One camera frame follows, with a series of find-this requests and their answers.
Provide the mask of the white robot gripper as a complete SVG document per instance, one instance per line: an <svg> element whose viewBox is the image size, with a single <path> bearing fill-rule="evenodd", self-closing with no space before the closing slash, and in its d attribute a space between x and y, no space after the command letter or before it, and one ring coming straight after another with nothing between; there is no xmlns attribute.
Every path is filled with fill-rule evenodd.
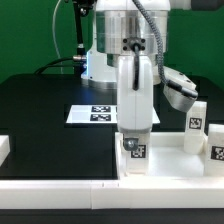
<svg viewBox="0 0 224 224"><path fill-rule="evenodd" d="M119 56L117 68L117 125L126 151L136 151L139 136L153 125L153 72L147 56L140 57L139 87L133 89L134 57Z"/></svg>

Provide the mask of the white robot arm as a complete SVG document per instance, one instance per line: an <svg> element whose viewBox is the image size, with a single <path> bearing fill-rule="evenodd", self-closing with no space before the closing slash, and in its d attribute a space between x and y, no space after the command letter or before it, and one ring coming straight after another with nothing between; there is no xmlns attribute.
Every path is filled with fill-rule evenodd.
<svg viewBox="0 0 224 224"><path fill-rule="evenodd" d="M138 149L153 126L153 86L158 77L170 105L187 112L195 84L164 67L168 13L212 11L224 0L92 0L93 45L83 81L117 91L117 127L127 151Z"/></svg>

